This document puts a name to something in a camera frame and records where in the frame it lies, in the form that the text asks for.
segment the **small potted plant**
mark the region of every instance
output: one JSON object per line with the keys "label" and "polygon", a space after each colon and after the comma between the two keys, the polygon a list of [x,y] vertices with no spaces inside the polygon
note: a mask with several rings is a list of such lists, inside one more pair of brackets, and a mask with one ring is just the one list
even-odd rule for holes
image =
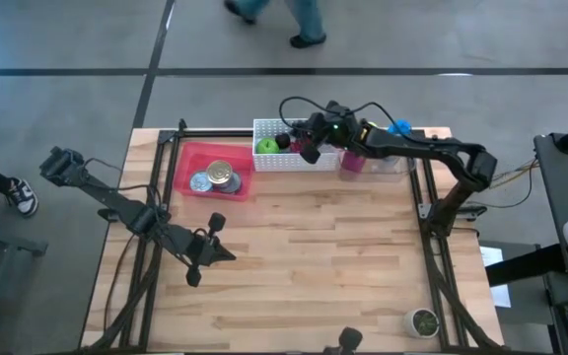
{"label": "small potted plant", "polygon": [[426,309],[413,310],[404,315],[404,329],[416,338],[432,338],[438,334],[440,321],[431,311]]}

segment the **plant pot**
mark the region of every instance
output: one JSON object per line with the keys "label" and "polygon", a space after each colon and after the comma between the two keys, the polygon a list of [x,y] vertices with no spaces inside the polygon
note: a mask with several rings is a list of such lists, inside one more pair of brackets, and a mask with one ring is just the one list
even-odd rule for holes
{"label": "plant pot", "polygon": [[[433,318],[435,319],[435,331],[433,331],[430,334],[421,334],[415,324],[415,316],[416,315],[422,315],[422,313],[428,313],[431,316],[433,316]],[[409,313],[407,313],[406,315],[404,315],[404,319],[402,320],[402,323],[404,324],[404,330],[406,330],[406,332],[415,338],[420,338],[420,339],[429,339],[432,338],[434,336],[436,336],[438,334],[438,331],[440,330],[440,320],[438,319],[438,317],[430,310],[427,309],[417,309],[417,310],[413,310]]]}

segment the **succulent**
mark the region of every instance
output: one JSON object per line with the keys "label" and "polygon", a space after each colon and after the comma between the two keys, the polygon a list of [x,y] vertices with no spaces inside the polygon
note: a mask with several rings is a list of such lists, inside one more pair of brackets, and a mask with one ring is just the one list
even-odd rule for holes
{"label": "succulent", "polygon": [[418,311],[413,316],[413,325],[420,335],[429,336],[435,334],[438,329],[438,319],[429,311]]}

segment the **concrete floor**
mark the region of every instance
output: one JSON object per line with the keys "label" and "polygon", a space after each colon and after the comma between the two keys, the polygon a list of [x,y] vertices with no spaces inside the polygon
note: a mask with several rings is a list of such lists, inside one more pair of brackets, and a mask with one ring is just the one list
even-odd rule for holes
{"label": "concrete floor", "polygon": [[[320,0],[328,42],[291,49],[296,32],[274,1],[256,28],[228,16],[219,0],[177,0],[162,68],[568,68],[568,0]],[[166,0],[0,1],[0,69],[142,68]],[[0,171],[27,178],[40,210],[20,219],[0,198],[0,231],[49,242],[47,255],[20,260],[0,307],[0,353],[36,354],[77,346],[107,224],[99,204],[38,176],[54,145],[121,165],[143,76],[0,76]],[[304,95],[357,106],[382,103],[414,125],[451,126],[485,145],[500,170],[533,155],[537,134],[568,130],[568,76],[157,77],[145,127],[251,126]],[[290,116],[307,116],[302,104]],[[383,124],[378,112],[365,116]],[[118,176],[102,168],[107,183]],[[538,175],[523,205],[491,210],[477,227],[486,240],[551,244],[553,225]],[[494,204],[522,198],[527,181],[476,196]],[[542,330],[504,326],[518,349],[549,350]]]}

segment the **shoe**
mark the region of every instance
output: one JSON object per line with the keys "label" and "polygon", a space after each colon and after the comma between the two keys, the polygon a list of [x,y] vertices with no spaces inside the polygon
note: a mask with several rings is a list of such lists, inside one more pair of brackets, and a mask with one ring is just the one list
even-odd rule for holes
{"label": "shoe", "polygon": [[293,46],[294,48],[303,49],[303,48],[308,48],[308,47],[313,46],[313,45],[322,44],[322,43],[325,42],[326,38],[327,38],[327,35],[323,35],[323,37],[318,39],[318,40],[307,41],[307,40],[303,39],[300,35],[296,35],[296,36],[291,37],[290,42],[291,42],[291,46]]}
{"label": "shoe", "polygon": [[250,18],[246,18],[245,16],[243,16],[243,14],[241,14],[241,10],[238,8],[238,4],[236,3],[236,1],[234,0],[225,0],[223,2],[223,5],[225,5],[225,8],[227,9],[227,11],[231,12],[232,14],[240,17],[243,19],[243,21],[247,24],[247,25],[255,25],[255,20],[254,19],[250,19]]}
{"label": "shoe", "polygon": [[30,217],[36,213],[38,198],[32,188],[24,179],[12,177],[13,187],[6,194],[9,204],[14,204],[24,217]]}

